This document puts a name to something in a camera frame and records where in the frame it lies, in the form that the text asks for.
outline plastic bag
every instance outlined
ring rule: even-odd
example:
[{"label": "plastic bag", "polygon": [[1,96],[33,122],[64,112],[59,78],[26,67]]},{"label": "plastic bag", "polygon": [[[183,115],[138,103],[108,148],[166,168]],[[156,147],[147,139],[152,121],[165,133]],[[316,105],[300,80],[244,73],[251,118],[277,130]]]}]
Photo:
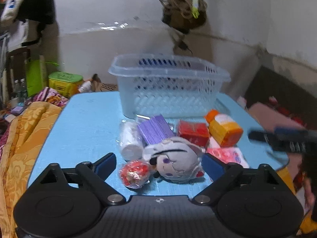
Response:
[{"label": "plastic bag", "polygon": [[120,123],[120,153],[125,161],[142,158],[142,136],[137,129],[137,122],[122,120]]},{"label": "plastic bag", "polygon": [[150,166],[143,160],[130,161],[119,170],[124,186],[132,189],[140,189],[149,181],[150,174]]}]

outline rope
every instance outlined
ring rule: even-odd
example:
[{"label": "rope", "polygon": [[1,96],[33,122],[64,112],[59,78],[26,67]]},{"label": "rope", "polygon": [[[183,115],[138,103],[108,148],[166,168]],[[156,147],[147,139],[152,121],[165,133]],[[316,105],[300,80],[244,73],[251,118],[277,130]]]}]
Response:
[{"label": "rope", "polygon": [[[190,19],[193,17],[191,13],[192,0],[159,0],[165,8],[167,15],[172,14],[172,10],[180,10],[184,19]],[[199,0],[199,11],[206,11],[207,3],[203,0]]]}]

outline blue tabletop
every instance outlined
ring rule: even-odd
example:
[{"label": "blue tabletop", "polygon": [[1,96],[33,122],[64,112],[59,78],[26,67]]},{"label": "blue tabletop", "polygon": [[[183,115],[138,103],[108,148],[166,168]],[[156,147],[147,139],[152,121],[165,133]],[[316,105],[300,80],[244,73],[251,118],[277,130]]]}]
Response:
[{"label": "blue tabletop", "polygon": [[[251,168],[267,163],[278,170],[288,163],[285,153],[273,153],[267,144],[249,141],[248,131],[262,129],[262,127],[234,100],[225,94],[218,94],[215,107],[229,114],[244,129],[238,147]],[[122,114],[118,92],[85,93],[73,96],[47,137],[34,164],[28,186],[50,163],[56,162],[62,168],[72,168],[82,161],[95,162],[109,152],[116,154],[117,168],[106,182],[127,199],[135,194],[193,197],[211,183],[205,175],[205,179],[190,184],[175,184],[151,179],[149,184],[137,192],[127,189],[118,178],[118,170],[125,163],[116,141],[122,119],[126,117]]]}]

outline wrapped candy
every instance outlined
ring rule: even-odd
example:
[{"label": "wrapped candy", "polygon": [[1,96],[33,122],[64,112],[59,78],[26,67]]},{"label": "wrapped candy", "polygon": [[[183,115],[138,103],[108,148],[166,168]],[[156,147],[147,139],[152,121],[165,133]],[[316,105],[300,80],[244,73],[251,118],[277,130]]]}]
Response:
[{"label": "wrapped candy", "polygon": [[140,189],[150,177],[150,166],[142,160],[133,160],[119,170],[119,176],[124,186]]}]

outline gray plush toy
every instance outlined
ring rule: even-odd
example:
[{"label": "gray plush toy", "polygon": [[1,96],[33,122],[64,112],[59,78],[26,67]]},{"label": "gray plush toy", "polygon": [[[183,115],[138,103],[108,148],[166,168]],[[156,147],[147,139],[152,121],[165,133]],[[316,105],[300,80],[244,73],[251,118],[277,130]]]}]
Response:
[{"label": "gray plush toy", "polygon": [[154,177],[164,177],[172,182],[187,182],[202,177],[199,146],[181,137],[171,137],[144,148],[143,159],[156,166]]}]

